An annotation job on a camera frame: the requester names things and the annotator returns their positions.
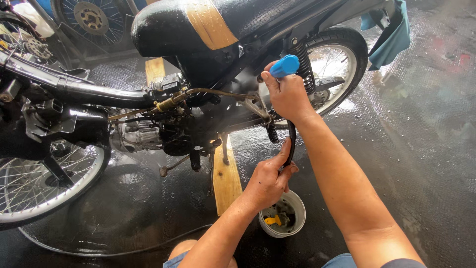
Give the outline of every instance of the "white bucket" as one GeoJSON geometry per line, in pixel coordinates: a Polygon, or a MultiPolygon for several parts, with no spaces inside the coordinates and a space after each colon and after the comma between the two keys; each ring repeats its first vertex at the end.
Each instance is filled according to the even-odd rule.
{"type": "Polygon", "coordinates": [[[306,209],[304,208],[304,203],[302,203],[301,198],[299,198],[295,192],[290,190],[288,193],[283,193],[281,195],[281,198],[285,199],[289,202],[291,206],[293,206],[294,213],[296,214],[296,223],[294,224],[294,230],[292,232],[279,233],[271,229],[271,227],[265,223],[262,211],[260,211],[258,214],[259,224],[261,225],[263,230],[265,230],[265,232],[270,236],[276,238],[288,237],[299,232],[299,230],[304,226],[304,222],[306,221],[306,209]]]}

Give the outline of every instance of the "spoked wheel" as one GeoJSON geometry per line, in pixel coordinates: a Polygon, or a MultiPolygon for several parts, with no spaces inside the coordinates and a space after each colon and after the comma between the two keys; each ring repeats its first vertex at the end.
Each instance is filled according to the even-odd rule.
{"type": "MultiPolygon", "coordinates": [[[[306,41],[315,80],[342,77],[345,82],[328,90],[309,96],[314,109],[325,115],[341,104],[357,87],[368,63],[367,43],[358,31],[351,27],[337,25],[306,41]]],[[[286,128],[286,121],[276,123],[278,128],[286,128]]]]}
{"type": "Polygon", "coordinates": [[[42,161],[0,160],[0,229],[38,220],[77,198],[102,174],[110,157],[109,150],[83,149],[64,140],[51,144],[51,154],[72,186],[60,183],[42,161]]]}
{"type": "Polygon", "coordinates": [[[0,49],[17,50],[19,56],[26,53],[39,58],[40,64],[53,65],[57,62],[68,67],[69,60],[65,52],[51,50],[49,44],[41,42],[30,32],[28,26],[14,14],[0,11],[0,49]]]}
{"type": "Polygon", "coordinates": [[[51,0],[55,18],[92,43],[112,49],[122,41],[128,5],[123,0],[51,0]]]}

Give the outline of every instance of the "coil spring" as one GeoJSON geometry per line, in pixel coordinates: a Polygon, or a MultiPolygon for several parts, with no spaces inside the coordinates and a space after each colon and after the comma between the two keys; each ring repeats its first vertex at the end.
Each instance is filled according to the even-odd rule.
{"type": "Polygon", "coordinates": [[[299,59],[299,69],[296,74],[302,77],[304,80],[304,88],[306,93],[311,95],[316,90],[316,82],[314,81],[314,73],[312,72],[311,61],[307,54],[306,45],[304,40],[299,42],[296,46],[288,50],[291,55],[296,55],[299,59]]]}
{"type": "Polygon", "coordinates": [[[210,152],[208,153],[208,164],[210,167],[210,176],[213,176],[213,158],[215,157],[215,153],[210,152]]]}
{"type": "Polygon", "coordinates": [[[276,124],[274,124],[274,120],[271,120],[269,126],[266,127],[266,130],[268,131],[268,137],[271,143],[279,143],[278,132],[276,131],[276,124]]]}

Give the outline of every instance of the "person's left hand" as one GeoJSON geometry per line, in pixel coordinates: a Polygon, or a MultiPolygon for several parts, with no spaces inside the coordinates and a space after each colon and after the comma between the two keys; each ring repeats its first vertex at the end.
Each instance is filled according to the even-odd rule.
{"type": "Polygon", "coordinates": [[[287,137],[278,155],[258,163],[242,195],[248,207],[260,211],[275,204],[283,191],[289,191],[288,180],[299,168],[292,162],[281,172],[278,170],[288,159],[290,149],[291,139],[287,137]]]}

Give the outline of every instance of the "black seat cover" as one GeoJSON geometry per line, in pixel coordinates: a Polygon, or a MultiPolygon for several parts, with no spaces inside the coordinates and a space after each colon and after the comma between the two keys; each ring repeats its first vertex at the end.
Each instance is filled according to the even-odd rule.
{"type": "MultiPolygon", "coordinates": [[[[143,57],[210,51],[195,31],[186,5],[210,0],[162,0],[148,5],[132,24],[132,40],[143,57]]],[[[231,33],[240,40],[286,11],[309,0],[211,0],[231,33]]]]}

